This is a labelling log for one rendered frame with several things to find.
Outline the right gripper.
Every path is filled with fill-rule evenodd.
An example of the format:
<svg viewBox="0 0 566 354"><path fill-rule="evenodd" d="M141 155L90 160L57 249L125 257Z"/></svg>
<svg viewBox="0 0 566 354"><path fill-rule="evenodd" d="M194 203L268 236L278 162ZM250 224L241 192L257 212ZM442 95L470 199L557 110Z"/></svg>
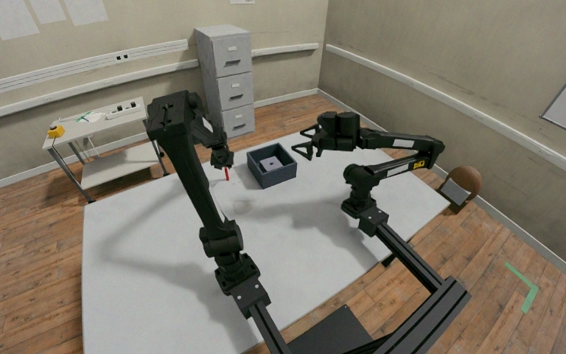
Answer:
<svg viewBox="0 0 566 354"><path fill-rule="evenodd" d="M315 133L314 135L310 135L310 134L306 134L305 132L307 131L311 131L315 129ZM337 145L335 145L335 147L321 147L320 145L320 136L321 133L323 131L323 128L320 128L320 125L317 123L309 128L306 128L302 131L300 131L300 135L311 138L310 142L304 142L301 144L297 144L297 145L293 145L291 146L291 150L301 154L304 158L308 159L309 161L312 160L312 155L313 155L313 147L317 148L318 152L316 153L316 157L321 157L321 154L323 152L323 150L335 150L337 151ZM297 150L296 148L306 148L307 149L307 153L302 152L300 150Z"/></svg>

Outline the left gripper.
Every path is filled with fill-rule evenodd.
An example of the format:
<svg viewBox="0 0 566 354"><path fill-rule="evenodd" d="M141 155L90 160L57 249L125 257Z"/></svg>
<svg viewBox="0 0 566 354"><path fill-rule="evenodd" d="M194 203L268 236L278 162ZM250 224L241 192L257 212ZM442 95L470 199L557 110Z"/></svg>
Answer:
<svg viewBox="0 0 566 354"><path fill-rule="evenodd" d="M230 151L229 157L227 151L226 154L221 157L214 156L213 153L211 153L210 165L214 165L214 169L222 170L223 167L227 167L230 170L232 165L234 165L234 152Z"/></svg>

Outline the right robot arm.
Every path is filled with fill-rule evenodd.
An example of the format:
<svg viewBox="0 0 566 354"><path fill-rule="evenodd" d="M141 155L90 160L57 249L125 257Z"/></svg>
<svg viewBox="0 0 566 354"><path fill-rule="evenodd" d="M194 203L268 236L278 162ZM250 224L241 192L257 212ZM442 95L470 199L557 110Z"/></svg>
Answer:
<svg viewBox="0 0 566 354"><path fill-rule="evenodd" d="M321 147L335 148L337 145L338 151L346 152L353 152L356 146L362 150L418 150L418 153L412 156L381 164L365 166L353 163L345 168L343 178L346 184L352 185L352 191L350 199L344 200L342 205L356 215L376 205L377 201L371 197L370 192L373 187L379 185L380 180L420 168L432 169L439 154L445 149L442 141L428 135L416 136L360 128L360 115L352 111L339 114L337 111L326 111L318 116L317 122L323 128L320 136ZM337 134L338 141L335 142Z"/></svg>

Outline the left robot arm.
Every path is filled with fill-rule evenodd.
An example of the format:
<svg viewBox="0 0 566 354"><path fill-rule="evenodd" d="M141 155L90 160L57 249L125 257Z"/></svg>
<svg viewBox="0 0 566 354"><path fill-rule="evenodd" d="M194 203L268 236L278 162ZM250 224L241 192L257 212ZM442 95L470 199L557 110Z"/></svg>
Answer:
<svg viewBox="0 0 566 354"><path fill-rule="evenodd" d="M184 90L154 98L147 113L147 135L169 157L198 213L203 223L199 230L203 250L208 258L214 257L219 266L214 272L227 292L258 269L247 253L240 254L244 250L240 227L220 209L192 141L194 135L206 149L212 148L214 156L224 156L227 151L229 157L227 134L203 116L203 102L196 92Z"/></svg>

